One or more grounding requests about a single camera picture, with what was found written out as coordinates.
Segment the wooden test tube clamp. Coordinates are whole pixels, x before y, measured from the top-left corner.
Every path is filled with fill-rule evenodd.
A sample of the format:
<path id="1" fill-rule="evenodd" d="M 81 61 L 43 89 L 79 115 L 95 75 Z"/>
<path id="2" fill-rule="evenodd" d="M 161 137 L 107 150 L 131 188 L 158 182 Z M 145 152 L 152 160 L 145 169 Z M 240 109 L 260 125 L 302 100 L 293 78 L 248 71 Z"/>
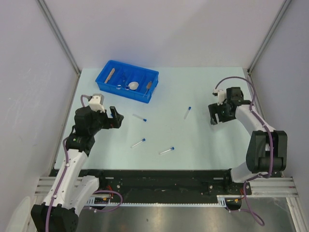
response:
<path id="1" fill-rule="evenodd" d="M 112 75 L 115 72 L 115 68 L 112 68 L 112 70 L 110 71 L 110 73 L 108 74 L 106 80 L 104 81 L 105 84 L 107 84 L 109 82 L 109 80 L 111 79 Z"/>

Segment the white porcelain evaporating dish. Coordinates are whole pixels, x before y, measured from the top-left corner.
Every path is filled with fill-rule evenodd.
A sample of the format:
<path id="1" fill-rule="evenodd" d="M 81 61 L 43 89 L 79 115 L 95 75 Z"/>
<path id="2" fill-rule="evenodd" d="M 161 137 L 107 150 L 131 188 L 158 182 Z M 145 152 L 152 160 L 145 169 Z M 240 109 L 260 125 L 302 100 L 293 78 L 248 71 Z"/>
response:
<path id="1" fill-rule="evenodd" d="M 128 84 L 128 87 L 130 90 L 137 90 L 139 87 L 139 83 L 138 82 L 130 82 Z"/>

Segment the bristle test tube brush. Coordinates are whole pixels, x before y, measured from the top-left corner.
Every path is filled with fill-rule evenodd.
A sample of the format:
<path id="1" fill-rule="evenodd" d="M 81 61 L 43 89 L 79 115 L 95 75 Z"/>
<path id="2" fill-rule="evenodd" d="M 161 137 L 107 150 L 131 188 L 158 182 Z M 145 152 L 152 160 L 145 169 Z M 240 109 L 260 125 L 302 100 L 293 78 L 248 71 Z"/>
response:
<path id="1" fill-rule="evenodd" d="M 150 90 L 151 86 L 152 86 L 152 81 L 149 81 L 147 86 L 146 86 L 146 91 L 145 91 L 143 97 L 145 97 L 145 95 L 148 93 L 148 91 Z"/>

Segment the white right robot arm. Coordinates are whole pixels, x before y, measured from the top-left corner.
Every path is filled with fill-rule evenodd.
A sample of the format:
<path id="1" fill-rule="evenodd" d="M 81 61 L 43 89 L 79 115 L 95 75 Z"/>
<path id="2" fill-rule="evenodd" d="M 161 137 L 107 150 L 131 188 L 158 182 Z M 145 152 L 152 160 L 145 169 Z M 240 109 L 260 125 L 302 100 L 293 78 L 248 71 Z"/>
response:
<path id="1" fill-rule="evenodd" d="M 208 106 L 211 124 L 238 120 L 251 137 L 245 161 L 230 170 L 231 177 L 223 181 L 224 191 L 234 194 L 240 183 L 259 177 L 270 178 L 273 173 L 284 171 L 287 166 L 287 133 L 262 119 L 253 103 L 244 99 L 241 88 L 215 89 L 213 95 L 218 101 Z"/>

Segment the blue-capped test tube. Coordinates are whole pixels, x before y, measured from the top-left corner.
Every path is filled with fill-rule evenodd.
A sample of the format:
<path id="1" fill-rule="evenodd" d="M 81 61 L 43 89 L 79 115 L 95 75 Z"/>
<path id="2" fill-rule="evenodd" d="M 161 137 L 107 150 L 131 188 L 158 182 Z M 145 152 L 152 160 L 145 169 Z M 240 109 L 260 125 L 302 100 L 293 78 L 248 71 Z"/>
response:
<path id="1" fill-rule="evenodd" d="M 185 112 L 185 115 L 184 115 L 184 117 L 183 117 L 184 120 L 186 120 L 186 118 L 187 118 L 187 116 L 188 116 L 190 110 L 191 110 L 191 106 L 189 106 L 189 107 L 187 108 L 187 110 L 186 110 L 186 112 Z"/>
<path id="2" fill-rule="evenodd" d="M 136 147 L 137 145 L 139 145 L 139 144 L 141 144 L 141 143 L 143 143 L 143 142 L 145 142 L 145 141 L 146 141 L 146 139 L 143 138 L 143 139 L 140 140 L 139 142 L 137 142 L 137 143 L 135 143 L 134 145 L 132 145 L 131 148 L 134 148 L 134 147 Z"/>
<path id="3" fill-rule="evenodd" d="M 159 155 L 163 155 L 163 154 L 165 154 L 167 152 L 173 151 L 174 149 L 175 149 L 174 147 L 171 147 L 170 149 L 167 149 L 165 151 L 159 152 Z"/>
<path id="4" fill-rule="evenodd" d="M 143 118 L 143 117 L 141 117 L 139 115 L 133 114 L 133 116 L 138 118 L 138 119 L 140 119 L 140 120 L 142 120 L 142 121 L 144 121 L 144 122 L 147 122 L 147 119 L 145 119 L 145 118 Z"/>

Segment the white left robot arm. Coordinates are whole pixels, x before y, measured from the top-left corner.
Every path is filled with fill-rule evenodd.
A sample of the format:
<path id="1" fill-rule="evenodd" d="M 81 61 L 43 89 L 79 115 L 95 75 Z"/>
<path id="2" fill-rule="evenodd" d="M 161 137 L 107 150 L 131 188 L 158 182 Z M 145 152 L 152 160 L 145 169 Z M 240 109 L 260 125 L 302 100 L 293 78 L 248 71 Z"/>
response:
<path id="1" fill-rule="evenodd" d="M 87 106 L 75 111 L 71 132 L 63 140 L 65 158 L 54 183 L 41 204 L 35 204 L 31 217 L 39 232 L 74 232 L 79 215 L 90 196 L 102 193 L 107 182 L 99 176 L 87 175 L 75 185 L 78 175 L 95 143 L 95 135 L 102 129 L 118 129 L 124 119 L 114 106 L 112 117 L 106 110 Z"/>

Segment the metal crucible tongs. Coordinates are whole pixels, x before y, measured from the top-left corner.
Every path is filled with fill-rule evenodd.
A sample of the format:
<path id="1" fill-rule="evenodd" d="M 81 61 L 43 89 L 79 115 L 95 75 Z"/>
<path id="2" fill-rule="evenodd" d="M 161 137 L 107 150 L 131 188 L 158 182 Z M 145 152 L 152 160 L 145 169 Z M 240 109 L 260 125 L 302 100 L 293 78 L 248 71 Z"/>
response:
<path id="1" fill-rule="evenodd" d="M 130 77 L 130 73 L 129 72 L 123 72 L 122 74 L 121 74 L 121 80 L 120 80 L 120 82 L 117 84 L 117 86 L 116 86 L 116 89 L 117 90 L 121 90 L 121 89 L 124 89 L 124 90 L 129 90 L 129 86 L 128 86 L 128 84 L 127 84 L 127 81 L 128 81 L 128 79 L 129 79 L 129 77 Z"/>

